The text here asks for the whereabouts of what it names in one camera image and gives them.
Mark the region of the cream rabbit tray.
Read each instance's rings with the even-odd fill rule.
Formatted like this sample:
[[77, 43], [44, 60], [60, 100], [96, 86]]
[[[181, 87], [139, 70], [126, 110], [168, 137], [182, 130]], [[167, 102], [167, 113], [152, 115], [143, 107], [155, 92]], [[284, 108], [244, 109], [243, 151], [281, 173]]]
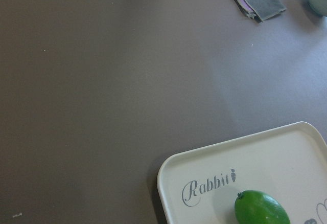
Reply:
[[326, 223], [326, 142], [309, 123], [175, 154], [157, 187], [168, 223], [236, 223], [239, 192], [275, 198], [292, 223]]

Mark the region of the green lime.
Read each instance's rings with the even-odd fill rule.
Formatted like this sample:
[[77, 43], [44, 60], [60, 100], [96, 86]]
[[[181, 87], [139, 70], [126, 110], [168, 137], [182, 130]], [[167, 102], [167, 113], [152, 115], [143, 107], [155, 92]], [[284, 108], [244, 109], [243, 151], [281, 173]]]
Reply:
[[238, 193], [234, 210], [238, 223], [291, 223], [282, 205], [261, 191], [246, 190]]

